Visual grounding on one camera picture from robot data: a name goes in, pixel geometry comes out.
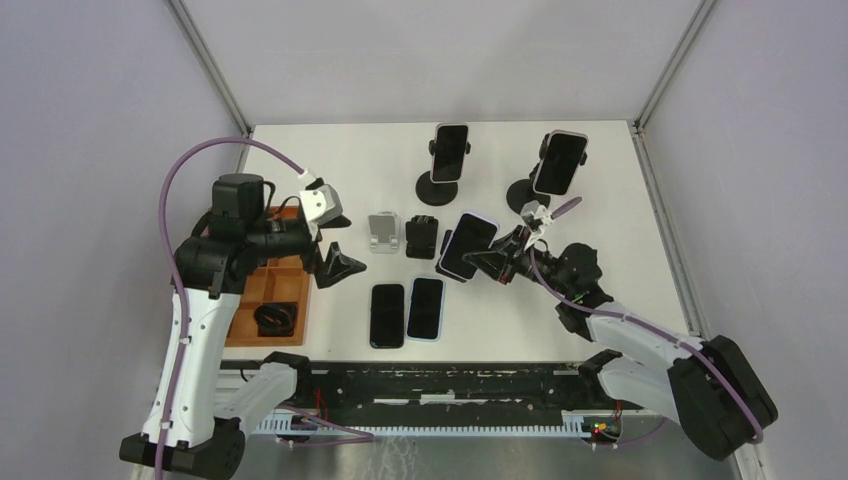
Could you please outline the light blue case phone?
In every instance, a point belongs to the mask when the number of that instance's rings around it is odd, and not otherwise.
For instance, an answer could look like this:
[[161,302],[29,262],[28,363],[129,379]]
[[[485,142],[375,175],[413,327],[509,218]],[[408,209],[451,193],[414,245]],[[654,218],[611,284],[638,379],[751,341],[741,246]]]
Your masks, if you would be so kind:
[[445,284],[433,278],[416,278],[408,309],[406,336],[436,341],[441,335]]

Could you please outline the white folding phone stand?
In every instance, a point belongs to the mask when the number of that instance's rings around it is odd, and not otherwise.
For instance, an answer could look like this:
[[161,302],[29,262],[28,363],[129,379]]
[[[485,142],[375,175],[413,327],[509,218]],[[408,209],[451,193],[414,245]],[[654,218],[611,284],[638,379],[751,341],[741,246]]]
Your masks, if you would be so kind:
[[400,250],[400,217],[383,211],[368,216],[369,250],[374,254],[395,254]]

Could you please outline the black phone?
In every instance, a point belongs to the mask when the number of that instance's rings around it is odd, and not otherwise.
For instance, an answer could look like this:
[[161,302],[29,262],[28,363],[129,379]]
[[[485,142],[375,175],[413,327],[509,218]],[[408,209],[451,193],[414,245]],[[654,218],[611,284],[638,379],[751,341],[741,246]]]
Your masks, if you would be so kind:
[[378,284],[371,290],[369,343],[375,349],[404,344],[405,290],[402,284]]

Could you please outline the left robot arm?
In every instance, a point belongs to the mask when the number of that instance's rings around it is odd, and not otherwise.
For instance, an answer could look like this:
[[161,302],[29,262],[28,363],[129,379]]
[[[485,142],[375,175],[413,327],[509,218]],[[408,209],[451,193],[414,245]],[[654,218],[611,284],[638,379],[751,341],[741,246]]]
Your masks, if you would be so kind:
[[227,402],[214,400],[227,334],[254,271],[298,257],[316,285],[328,288],[365,270],[337,243],[321,249],[322,229],[344,228],[348,220],[332,186],[310,174],[303,181],[296,214],[281,219],[265,202],[261,176],[219,177],[199,227],[169,250],[173,317],[163,372],[142,429],[121,441],[122,461],[156,476],[229,479],[249,435],[278,405],[297,408],[312,399],[308,359],[275,352]]

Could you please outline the black folding phone stand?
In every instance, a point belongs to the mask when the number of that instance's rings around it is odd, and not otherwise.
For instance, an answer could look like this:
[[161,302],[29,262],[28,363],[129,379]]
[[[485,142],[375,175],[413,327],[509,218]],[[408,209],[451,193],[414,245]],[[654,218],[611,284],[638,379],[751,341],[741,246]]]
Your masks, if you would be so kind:
[[432,260],[435,257],[439,222],[434,216],[415,215],[405,224],[407,258]]

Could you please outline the lilac case phone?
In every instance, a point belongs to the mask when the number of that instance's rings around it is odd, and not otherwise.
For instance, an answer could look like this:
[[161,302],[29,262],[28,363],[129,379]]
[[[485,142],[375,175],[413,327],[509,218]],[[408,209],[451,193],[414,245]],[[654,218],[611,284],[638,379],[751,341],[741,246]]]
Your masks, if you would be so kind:
[[465,253],[488,249],[494,241],[499,225],[477,213],[463,212],[452,230],[453,234],[441,267],[467,281],[474,278],[477,269],[462,260]]

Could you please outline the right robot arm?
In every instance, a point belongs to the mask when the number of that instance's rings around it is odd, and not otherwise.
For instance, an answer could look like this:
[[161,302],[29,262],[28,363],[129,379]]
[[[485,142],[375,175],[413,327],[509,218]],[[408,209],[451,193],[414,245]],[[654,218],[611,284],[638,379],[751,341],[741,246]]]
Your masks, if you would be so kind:
[[572,243],[554,256],[518,226],[463,258],[501,284],[522,276],[540,285],[557,300],[568,332],[603,346],[579,367],[585,405],[602,408],[614,399],[646,408],[676,423],[714,460],[762,442],[777,421],[774,400],[735,341],[676,333],[635,315],[602,289],[596,249]]

